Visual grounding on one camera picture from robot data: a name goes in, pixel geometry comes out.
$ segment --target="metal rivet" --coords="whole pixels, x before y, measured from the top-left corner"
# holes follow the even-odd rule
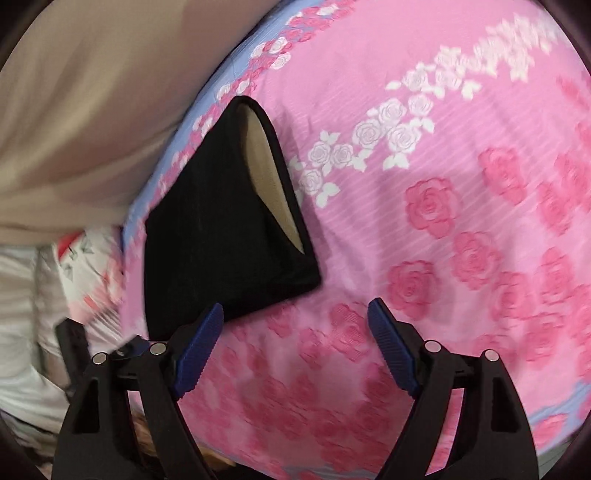
[[[92,363],[95,365],[102,365],[107,361],[107,354],[106,353],[97,353],[94,357],[92,357]]]
[[[437,353],[441,351],[441,344],[435,340],[428,340],[425,342],[425,348],[427,349],[427,352]]]
[[[150,347],[150,353],[152,355],[162,355],[166,351],[166,344],[155,343]]]
[[[494,350],[487,350],[484,352],[484,356],[487,360],[491,362],[496,362],[499,359],[499,354],[496,353]]]

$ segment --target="black clamp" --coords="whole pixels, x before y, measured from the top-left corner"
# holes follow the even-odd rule
[[[397,385],[415,399],[378,480],[538,480],[534,441],[519,395],[494,350],[450,353],[397,321],[381,299],[369,304],[369,328]],[[447,465],[426,476],[452,389],[462,410]]]
[[[150,345],[136,337],[116,352],[97,353],[72,396],[58,438],[52,479],[163,478],[142,461],[128,391],[140,392],[165,477],[215,479],[183,420],[177,401],[197,384],[222,325],[223,310],[216,304],[194,323],[179,328],[167,343]],[[84,343],[77,329],[71,332],[75,338],[70,338],[70,342],[62,339],[64,345],[72,348]],[[78,354],[72,358],[82,359]]]

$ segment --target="bedsheet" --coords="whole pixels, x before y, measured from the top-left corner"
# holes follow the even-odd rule
[[[499,351],[539,453],[591,409],[591,79],[527,0],[284,1],[202,90],[124,230],[234,95],[275,125],[321,289],[225,326],[181,402],[202,444],[275,478],[373,478],[410,411],[366,328],[385,299],[451,351]],[[452,398],[431,470],[449,454]]]

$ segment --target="pillow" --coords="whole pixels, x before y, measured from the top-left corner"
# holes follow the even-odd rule
[[[120,225],[215,68],[277,0],[54,0],[0,71],[0,243]]]

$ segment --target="blue clamp pad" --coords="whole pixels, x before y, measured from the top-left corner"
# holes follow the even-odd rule
[[[372,300],[368,306],[368,323],[384,360],[394,377],[397,386],[416,398],[420,385],[415,379],[415,359],[397,332],[391,313],[378,300]]]
[[[182,398],[197,385],[201,372],[222,333],[223,309],[216,303],[201,322],[187,348],[176,363],[176,380],[173,393]]]

